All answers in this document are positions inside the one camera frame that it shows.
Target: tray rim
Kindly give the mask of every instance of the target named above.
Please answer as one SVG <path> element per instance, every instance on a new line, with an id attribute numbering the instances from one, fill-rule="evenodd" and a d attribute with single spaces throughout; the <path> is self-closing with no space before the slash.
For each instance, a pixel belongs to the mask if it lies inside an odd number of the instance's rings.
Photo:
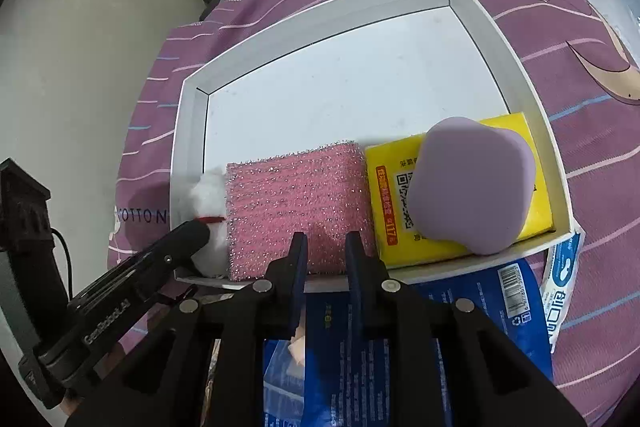
<path id="1" fill-rule="evenodd" d="M 555 198 L 551 203 L 556 229 L 516 243 L 506 251 L 492 256 L 482 258 L 473 256 L 473 259 L 482 259 L 482 263 L 477 261 L 475 263 L 476 267 L 473 268 L 469 268 L 467 266 L 468 263 L 465 263 L 465 260 L 468 260 L 469 257 L 464 257 L 433 264 L 390 269 L 390 275 L 405 282 L 426 282 L 428 280 L 452 277 L 508 263 L 527 255 L 532 255 L 537 251 L 545 250 L 545 248 L 572 237 L 574 223 L 568 183 L 558 144 L 551 130 L 546 112 L 520 59 L 500 28 L 498 28 L 495 21 L 478 0 L 327 0 L 293 13 L 262 29 L 244 41 L 238 42 L 238 44 L 235 44 L 192 73 L 182 85 L 174 132 L 170 182 L 171 227 L 175 228 L 185 219 L 188 219 L 188 217 L 180 215 L 177 210 L 178 206 L 175 204 L 177 203 L 177 198 L 179 198 L 181 187 L 184 187 L 184 184 L 196 181 L 193 175 L 188 175 L 190 171 L 186 163 L 191 164 L 191 171 L 193 172 L 193 169 L 198 165 L 198 158 L 201 156 L 202 159 L 199 160 L 201 168 L 198 176 L 204 171 L 206 107 L 210 95 L 269 62 L 278 60 L 285 55 L 321 40 L 331 38 L 339 33 L 389 18 L 439 7 L 451 8 L 466 28 L 470 38 L 475 42 L 479 54 L 484 58 L 509 111 L 513 112 L 514 101 L 528 107 L 528 110 L 517 109 L 525 113 L 530 127 L 535 127 L 531 129 L 534 139 L 538 136 L 536 147 L 545 170 L 545 181 L 550 200 L 552 199 L 552 191 Z M 274 39 L 273 35 L 278 33 L 283 34 L 282 38 Z M 238 54 L 240 46 L 242 46 L 242 54 Z M 213 68 L 215 68 L 215 74 L 210 73 Z M 523 80 L 520 87 L 514 87 L 517 83 L 513 80 L 503 83 L 498 81 L 498 78 L 511 78 L 511 75 L 514 74 Z M 193 107 L 198 107 L 199 110 L 194 111 Z M 204 115 L 201 115 L 199 111 L 202 111 L 203 107 Z M 193 137 L 189 140 L 181 141 L 186 133 L 185 130 L 188 128 L 198 130 L 197 132 L 202 136 L 200 141 L 202 145 L 200 145 L 199 149 L 197 146 L 189 147 L 194 142 Z M 540 141 L 542 136 L 545 137 L 543 142 Z M 554 168 L 555 172 L 553 176 L 548 176 L 547 173 L 551 167 Z M 248 283 L 235 283 L 227 279 L 191 277 L 181 270 L 176 271 L 175 278 L 182 282 L 223 289 L 238 289 Z M 305 291 L 341 291 L 347 289 L 345 283 L 345 276 L 309 276 L 305 284 Z"/>

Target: purple makeup sponge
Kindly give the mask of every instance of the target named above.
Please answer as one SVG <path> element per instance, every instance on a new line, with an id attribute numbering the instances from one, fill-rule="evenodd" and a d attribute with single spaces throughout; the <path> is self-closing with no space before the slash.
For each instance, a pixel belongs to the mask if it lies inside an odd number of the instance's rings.
<path id="1" fill-rule="evenodd" d="M 442 120 L 424 136 L 407 209 L 424 237 L 480 255 L 511 246 L 529 213 L 536 163 L 515 131 L 468 118 Z"/>

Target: metal screw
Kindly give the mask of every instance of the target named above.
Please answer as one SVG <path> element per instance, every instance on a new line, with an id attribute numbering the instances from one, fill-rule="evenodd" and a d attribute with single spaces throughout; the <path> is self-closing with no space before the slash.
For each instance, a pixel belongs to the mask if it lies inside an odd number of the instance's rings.
<path id="1" fill-rule="evenodd" d="M 182 313 L 193 313 L 198 309 L 198 301 L 195 299 L 187 299 L 180 303 L 179 308 Z"/>
<path id="2" fill-rule="evenodd" d="M 259 281 L 254 282 L 253 288 L 255 292 L 265 293 L 268 292 L 273 284 L 268 279 L 260 279 Z"/>
<path id="3" fill-rule="evenodd" d="M 456 308 L 463 313 L 471 313 L 475 309 L 476 305 L 469 299 L 458 299 L 456 301 Z"/>
<path id="4" fill-rule="evenodd" d="M 398 281 L 393 279 L 387 279 L 382 282 L 382 289 L 385 292 L 396 293 L 400 289 L 401 285 Z"/>

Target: purple striped bedsheet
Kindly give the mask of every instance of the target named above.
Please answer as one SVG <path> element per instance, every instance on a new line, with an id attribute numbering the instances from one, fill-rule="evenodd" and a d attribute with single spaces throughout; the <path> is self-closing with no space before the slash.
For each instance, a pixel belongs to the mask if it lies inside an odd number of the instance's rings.
<path id="1" fill-rule="evenodd" d="M 116 264 L 169 230 L 169 172 L 184 79 L 255 32 L 324 0 L 223 0 L 209 17 L 174 29 L 133 113 L 116 182 Z M 528 71 L 552 122 L 577 220 L 587 233 L 574 300 L 553 356 L 557 386 L 589 425 L 600 425 L 640 371 L 640 107 L 611 98 L 570 45 L 621 71 L 585 0 L 479 0 Z M 544 258 L 529 258 L 540 277 Z M 136 325 L 145 332 L 145 321 Z M 129 342 L 134 343 L 135 332 Z"/>

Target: white packaging strip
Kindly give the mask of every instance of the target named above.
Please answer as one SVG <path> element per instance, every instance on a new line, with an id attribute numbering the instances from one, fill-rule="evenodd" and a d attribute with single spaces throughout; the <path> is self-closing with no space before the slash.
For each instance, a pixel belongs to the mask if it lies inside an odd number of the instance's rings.
<path id="1" fill-rule="evenodd" d="M 549 249 L 540 285 L 551 352 L 556 350 L 560 327 L 569 311 L 575 280 L 578 277 L 580 251 L 584 244 L 584 230 L 578 222 L 574 223 L 574 237 Z"/>

